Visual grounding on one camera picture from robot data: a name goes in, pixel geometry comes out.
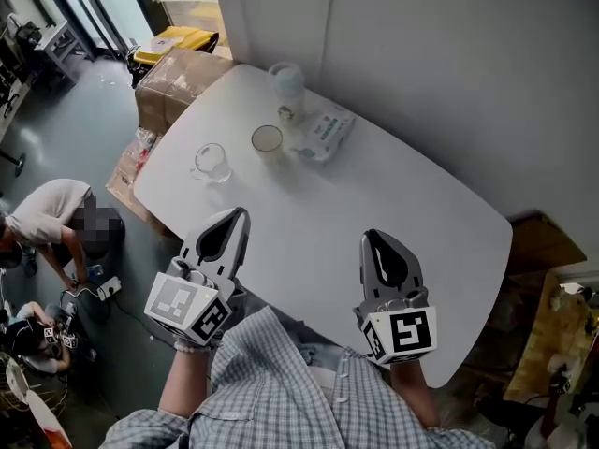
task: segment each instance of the gray wall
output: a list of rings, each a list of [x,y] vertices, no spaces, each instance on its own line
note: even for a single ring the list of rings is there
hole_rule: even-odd
[[[599,268],[599,0],[219,0],[233,56],[311,88]]]

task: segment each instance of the power strip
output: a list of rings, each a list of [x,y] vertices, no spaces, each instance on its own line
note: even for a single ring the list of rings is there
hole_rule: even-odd
[[[97,290],[97,295],[100,297],[100,301],[106,301],[109,297],[119,291],[121,291],[121,280],[116,276],[113,276],[100,286]]]

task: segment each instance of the yellow lid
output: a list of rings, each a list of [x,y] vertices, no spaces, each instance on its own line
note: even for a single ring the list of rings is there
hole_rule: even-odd
[[[141,45],[133,55],[139,64],[155,65],[173,47],[197,50],[210,40],[214,32],[190,26],[170,26],[149,42]]]

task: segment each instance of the glass cup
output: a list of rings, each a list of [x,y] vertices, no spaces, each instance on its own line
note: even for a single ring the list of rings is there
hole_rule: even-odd
[[[225,149],[218,143],[209,143],[196,153],[196,166],[189,172],[194,180],[221,182],[228,180],[232,170],[226,161]]]
[[[252,134],[252,146],[267,163],[274,163],[283,154],[283,133],[276,126],[265,124]]]

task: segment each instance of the plaid shirt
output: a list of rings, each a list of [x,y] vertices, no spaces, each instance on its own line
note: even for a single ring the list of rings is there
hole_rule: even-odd
[[[331,408],[270,308],[225,334],[212,384],[191,419],[136,411],[109,430],[102,448],[494,447],[463,430],[424,429],[351,349],[339,363]]]

